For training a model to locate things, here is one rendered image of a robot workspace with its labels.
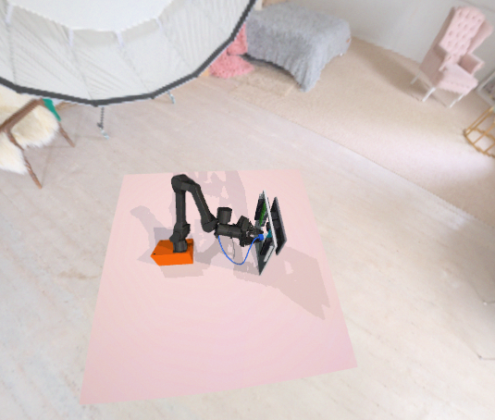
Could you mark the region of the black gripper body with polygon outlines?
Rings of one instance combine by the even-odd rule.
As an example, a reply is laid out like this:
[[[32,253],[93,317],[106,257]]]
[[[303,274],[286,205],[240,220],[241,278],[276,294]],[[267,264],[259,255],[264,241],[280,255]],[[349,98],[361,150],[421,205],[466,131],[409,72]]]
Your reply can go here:
[[[235,224],[232,223],[232,225],[229,225],[228,237],[230,237],[231,239],[239,239],[240,246],[244,247],[247,240],[247,231],[249,228],[249,224],[249,218],[245,218],[242,220],[241,227],[235,226]]]

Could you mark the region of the blue network cable with plug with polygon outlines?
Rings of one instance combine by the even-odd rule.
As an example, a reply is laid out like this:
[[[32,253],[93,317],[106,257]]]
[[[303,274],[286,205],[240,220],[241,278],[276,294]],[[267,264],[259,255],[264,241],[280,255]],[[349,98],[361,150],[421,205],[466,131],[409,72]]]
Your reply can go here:
[[[268,234],[268,233],[258,234],[258,237],[256,237],[254,240],[256,240],[256,239],[258,239],[258,238],[259,238],[259,240],[260,240],[260,241],[263,241],[263,240],[265,240],[265,239],[266,239],[267,234]],[[220,247],[221,247],[221,249],[222,249],[222,246],[221,246],[221,243],[220,243],[219,236],[218,236],[218,240],[219,240]],[[250,251],[250,249],[251,249],[251,247],[252,247],[252,245],[253,245],[253,243],[254,243],[254,240],[253,240],[253,242],[252,242],[252,244],[251,244],[251,246],[250,246],[250,248],[249,248],[249,250],[248,250],[248,253],[249,253],[249,251]],[[223,251],[223,249],[222,249],[222,251]],[[223,251],[223,253],[225,253],[225,252]],[[244,259],[243,263],[245,262],[245,260],[246,260],[246,258],[247,258],[247,256],[248,256],[248,253],[246,254],[246,257],[245,257],[245,259]],[[228,259],[229,259],[229,258],[228,258]],[[230,260],[230,259],[229,259],[229,260]],[[231,260],[230,260],[230,261],[231,261]],[[231,262],[232,262],[232,263],[234,263],[233,261],[231,261]],[[243,264],[243,263],[242,263],[242,264]],[[236,264],[236,263],[234,263],[234,264]],[[242,265],[242,264],[236,264],[236,265]]]

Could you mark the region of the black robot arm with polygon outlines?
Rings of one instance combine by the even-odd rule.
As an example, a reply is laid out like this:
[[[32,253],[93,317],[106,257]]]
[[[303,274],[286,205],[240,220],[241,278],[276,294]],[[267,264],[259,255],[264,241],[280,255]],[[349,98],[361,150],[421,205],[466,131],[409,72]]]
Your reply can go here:
[[[210,211],[201,191],[201,186],[189,178],[186,174],[174,175],[171,178],[173,191],[176,193],[176,219],[173,235],[169,238],[173,242],[173,253],[185,253],[188,250],[186,238],[190,233],[190,224],[186,222],[186,192],[190,192],[201,217],[203,231],[210,233],[214,229],[216,239],[219,235],[227,236],[232,209],[218,207],[217,217]]]

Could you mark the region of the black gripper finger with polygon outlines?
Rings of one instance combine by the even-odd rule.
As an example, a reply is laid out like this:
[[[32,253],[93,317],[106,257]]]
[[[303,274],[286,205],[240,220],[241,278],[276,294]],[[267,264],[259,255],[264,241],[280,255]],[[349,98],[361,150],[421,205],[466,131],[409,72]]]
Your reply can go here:
[[[250,235],[247,235],[247,240],[246,240],[245,246],[251,245],[254,239],[255,239],[254,237],[251,237]],[[261,241],[259,239],[254,240],[254,243],[258,243],[258,242],[261,242]]]
[[[264,234],[261,229],[256,228],[250,221],[247,235]]]

